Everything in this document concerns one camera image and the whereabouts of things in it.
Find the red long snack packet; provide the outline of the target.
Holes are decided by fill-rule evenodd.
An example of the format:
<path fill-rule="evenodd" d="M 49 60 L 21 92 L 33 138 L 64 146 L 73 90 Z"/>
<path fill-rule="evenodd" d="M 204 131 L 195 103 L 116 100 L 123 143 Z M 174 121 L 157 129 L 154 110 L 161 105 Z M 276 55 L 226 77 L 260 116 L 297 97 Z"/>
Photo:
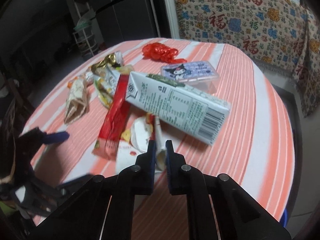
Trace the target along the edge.
<path fill-rule="evenodd" d="M 125 129 L 130 104 L 126 102 L 129 75 L 120 75 L 110 109 L 95 142 L 93 154 L 116 160 L 120 136 Z"/>

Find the silver yellow snack bag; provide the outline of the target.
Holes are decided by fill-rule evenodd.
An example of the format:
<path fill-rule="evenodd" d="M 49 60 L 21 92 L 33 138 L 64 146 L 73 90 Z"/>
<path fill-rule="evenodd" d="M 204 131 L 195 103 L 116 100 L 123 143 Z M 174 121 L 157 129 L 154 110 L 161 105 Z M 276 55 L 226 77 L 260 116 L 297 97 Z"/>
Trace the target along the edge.
<path fill-rule="evenodd" d="M 100 102 L 106 108 L 110 108 L 112 105 L 120 75 L 129 75 L 133 70 L 133 66 L 129 64 L 116 68 L 109 66 L 99 67 L 93 72 L 93 85 Z"/>

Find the floral white paper box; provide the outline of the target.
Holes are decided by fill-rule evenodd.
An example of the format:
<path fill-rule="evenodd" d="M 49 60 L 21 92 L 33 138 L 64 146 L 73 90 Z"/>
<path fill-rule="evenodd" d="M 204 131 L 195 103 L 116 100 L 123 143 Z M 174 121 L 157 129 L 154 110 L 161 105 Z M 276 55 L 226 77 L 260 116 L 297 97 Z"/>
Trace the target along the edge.
<path fill-rule="evenodd" d="M 84 78 L 73 81 L 66 100 L 64 123 L 70 125 L 87 113 L 87 82 Z"/>

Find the patterned fabric cover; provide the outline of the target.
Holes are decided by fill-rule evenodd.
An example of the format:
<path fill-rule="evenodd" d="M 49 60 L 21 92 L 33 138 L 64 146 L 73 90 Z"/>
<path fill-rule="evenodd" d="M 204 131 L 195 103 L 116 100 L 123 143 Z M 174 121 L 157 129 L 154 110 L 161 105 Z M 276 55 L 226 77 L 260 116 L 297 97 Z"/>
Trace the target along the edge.
<path fill-rule="evenodd" d="M 319 106 L 319 20 L 291 0 L 174 0 L 179 35 L 225 43 L 292 80 L 302 113 Z"/>

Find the gold foil wrapper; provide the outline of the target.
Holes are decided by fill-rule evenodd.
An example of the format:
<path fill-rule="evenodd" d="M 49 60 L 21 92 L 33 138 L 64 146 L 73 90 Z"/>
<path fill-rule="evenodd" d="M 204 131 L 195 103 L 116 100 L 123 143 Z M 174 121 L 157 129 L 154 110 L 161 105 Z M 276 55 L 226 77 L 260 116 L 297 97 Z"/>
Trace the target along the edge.
<path fill-rule="evenodd" d="M 91 65 L 90 70 L 93 74 L 98 74 L 99 69 L 105 69 L 106 67 L 117 68 L 124 65 L 124 59 L 121 51 L 110 53 L 104 57 L 103 60 Z"/>

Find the red plastic bag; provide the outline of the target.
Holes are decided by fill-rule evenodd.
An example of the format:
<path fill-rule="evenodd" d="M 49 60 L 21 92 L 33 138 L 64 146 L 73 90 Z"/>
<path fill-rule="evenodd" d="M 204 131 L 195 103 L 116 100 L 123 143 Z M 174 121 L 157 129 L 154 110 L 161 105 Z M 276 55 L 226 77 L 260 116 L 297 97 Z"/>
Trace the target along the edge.
<path fill-rule="evenodd" d="M 175 48 L 170 48 L 162 43 L 150 43 L 142 48 L 142 53 L 145 58 L 155 61 L 161 61 L 168 64 L 186 63 L 186 59 L 177 59 L 179 51 Z"/>

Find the white milk carton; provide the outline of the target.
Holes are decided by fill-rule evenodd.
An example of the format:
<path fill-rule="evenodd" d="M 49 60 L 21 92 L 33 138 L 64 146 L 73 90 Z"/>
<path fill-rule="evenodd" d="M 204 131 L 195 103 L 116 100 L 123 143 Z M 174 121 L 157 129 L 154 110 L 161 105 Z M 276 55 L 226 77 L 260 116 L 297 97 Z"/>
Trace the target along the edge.
<path fill-rule="evenodd" d="M 129 74 L 125 100 L 207 145 L 231 111 L 230 103 L 195 87 L 141 72 Z"/>

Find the striped pink white tablecloth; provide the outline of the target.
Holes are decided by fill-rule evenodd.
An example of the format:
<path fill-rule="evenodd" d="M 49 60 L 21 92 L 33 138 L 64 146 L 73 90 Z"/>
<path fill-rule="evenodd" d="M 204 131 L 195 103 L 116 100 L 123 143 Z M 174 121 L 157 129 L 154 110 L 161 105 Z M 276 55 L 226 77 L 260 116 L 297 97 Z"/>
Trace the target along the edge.
<path fill-rule="evenodd" d="M 290 239 L 278 222 L 293 178 L 287 111 L 238 48 L 126 41 L 129 75 L 106 109 L 83 75 L 67 75 L 25 131 L 66 131 L 31 164 L 51 185 L 93 177 L 31 239 Z"/>

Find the orange snack wrapper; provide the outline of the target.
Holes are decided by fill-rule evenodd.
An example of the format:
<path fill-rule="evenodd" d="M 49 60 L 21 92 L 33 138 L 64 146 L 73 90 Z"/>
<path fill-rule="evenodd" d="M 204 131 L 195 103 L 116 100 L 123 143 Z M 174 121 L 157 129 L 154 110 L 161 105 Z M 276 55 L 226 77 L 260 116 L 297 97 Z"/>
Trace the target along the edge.
<path fill-rule="evenodd" d="M 68 83 L 67 83 L 67 88 L 71 88 L 71 86 L 72 86 L 72 84 L 73 84 L 73 82 L 75 81 L 75 80 L 77 80 L 78 79 L 78 77 L 76 76 L 75 78 L 73 78 L 73 79 L 71 79 Z"/>

